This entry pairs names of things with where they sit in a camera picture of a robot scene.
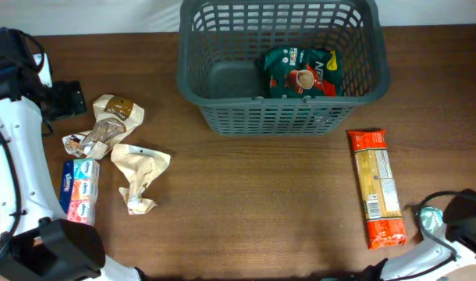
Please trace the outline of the grey plastic basket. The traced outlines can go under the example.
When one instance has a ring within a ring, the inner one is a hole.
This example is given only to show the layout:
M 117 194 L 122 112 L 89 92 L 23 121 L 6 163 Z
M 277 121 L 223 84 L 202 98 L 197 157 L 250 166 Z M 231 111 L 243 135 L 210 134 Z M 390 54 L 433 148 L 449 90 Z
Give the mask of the grey plastic basket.
M 375 0 L 192 0 L 178 85 L 230 136 L 322 135 L 389 86 Z

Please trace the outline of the green Nescafe coffee bag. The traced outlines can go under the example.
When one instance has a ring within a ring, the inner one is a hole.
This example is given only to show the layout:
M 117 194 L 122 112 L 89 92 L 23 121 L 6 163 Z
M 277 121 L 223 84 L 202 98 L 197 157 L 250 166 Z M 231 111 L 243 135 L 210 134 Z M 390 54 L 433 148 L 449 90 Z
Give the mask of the green Nescafe coffee bag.
M 256 65 L 268 98 L 343 95 L 343 65 L 336 50 L 273 48 Z

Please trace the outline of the orange spaghetti pasta packet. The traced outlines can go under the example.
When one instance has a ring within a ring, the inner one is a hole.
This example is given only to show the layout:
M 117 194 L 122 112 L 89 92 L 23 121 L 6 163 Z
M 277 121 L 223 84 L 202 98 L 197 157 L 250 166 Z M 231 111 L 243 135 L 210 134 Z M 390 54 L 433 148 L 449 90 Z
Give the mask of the orange spaghetti pasta packet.
M 371 250 L 407 243 L 396 183 L 391 169 L 384 130 L 348 132 Z

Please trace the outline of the small light green packet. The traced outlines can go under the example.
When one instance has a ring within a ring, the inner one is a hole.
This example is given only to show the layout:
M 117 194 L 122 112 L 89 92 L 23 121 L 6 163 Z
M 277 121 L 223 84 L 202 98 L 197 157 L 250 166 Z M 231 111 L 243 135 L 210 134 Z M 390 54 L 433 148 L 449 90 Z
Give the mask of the small light green packet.
M 434 233 L 444 224 L 442 210 L 432 206 L 425 206 L 421 211 L 418 211 L 417 217 L 418 227 L 424 227 L 421 229 L 423 236 L 425 236 L 425 231 Z

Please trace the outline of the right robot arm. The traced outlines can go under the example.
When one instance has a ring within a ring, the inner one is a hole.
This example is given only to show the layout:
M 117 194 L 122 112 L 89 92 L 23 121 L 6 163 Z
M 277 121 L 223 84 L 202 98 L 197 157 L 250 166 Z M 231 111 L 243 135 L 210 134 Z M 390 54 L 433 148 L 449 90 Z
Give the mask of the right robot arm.
M 452 200 L 443 211 L 442 225 L 435 231 L 419 223 L 424 239 L 399 257 L 384 259 L 355 275 L 356 281 L 439 280 L 449 273 L 476 265 L 476 191 L 439 191 L 419 205 L 423 215 L 427 203 L 437 197 Z

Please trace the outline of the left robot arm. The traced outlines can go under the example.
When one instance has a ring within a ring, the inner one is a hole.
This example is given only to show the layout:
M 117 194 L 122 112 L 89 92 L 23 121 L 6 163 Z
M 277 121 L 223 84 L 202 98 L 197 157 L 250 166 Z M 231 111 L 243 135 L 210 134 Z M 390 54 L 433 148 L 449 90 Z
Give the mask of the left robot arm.
M 43 129 L 87 110 L 76 81 L 55 82 L 42 45 L 0 28 L 0 276 L 8 280 L 134 280 L 144 273 L 106 253 L 93 226 L 59 204 Z

